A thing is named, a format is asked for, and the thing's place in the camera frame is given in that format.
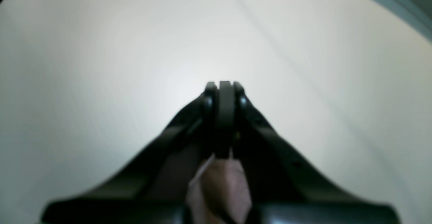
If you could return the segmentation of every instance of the white wall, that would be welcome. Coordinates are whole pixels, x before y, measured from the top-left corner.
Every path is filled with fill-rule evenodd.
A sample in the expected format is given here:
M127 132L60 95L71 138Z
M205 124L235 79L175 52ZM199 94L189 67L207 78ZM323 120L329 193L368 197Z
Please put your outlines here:
M0 223L34 223L237 80L325 175L426 224L431 73L431 43L372 0L4 0Z

